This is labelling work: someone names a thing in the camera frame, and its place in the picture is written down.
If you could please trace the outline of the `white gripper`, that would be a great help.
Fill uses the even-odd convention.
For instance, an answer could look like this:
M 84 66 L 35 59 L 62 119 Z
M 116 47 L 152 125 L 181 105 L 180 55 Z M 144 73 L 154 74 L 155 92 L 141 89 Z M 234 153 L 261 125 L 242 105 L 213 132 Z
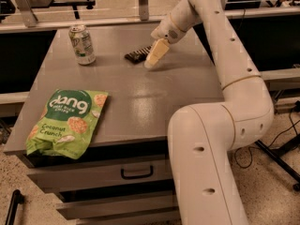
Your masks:
M 202 20 L 188 0 L 181 0 L 160 22 L 151 33 L 156 41 L 147 55 L 144 66 L 156 68 L 159 60 L 168 52 L 170 44 L 177 43 L 186 32 Z

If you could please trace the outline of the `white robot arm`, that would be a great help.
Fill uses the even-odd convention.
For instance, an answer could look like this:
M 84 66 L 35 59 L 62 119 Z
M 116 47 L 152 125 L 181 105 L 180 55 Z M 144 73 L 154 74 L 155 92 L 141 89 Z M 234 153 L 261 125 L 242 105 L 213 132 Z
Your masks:
M 195 24 L 204 27 L 223 101 L 187 105 L 168 126 L 168 147 L 183 225 L 248 225 L 228 151 L 270 128 L 274 105 L 260 72 L 227 19 L 222 0 L 182 0 L 153 31 L 144 63 L 155 69 Z

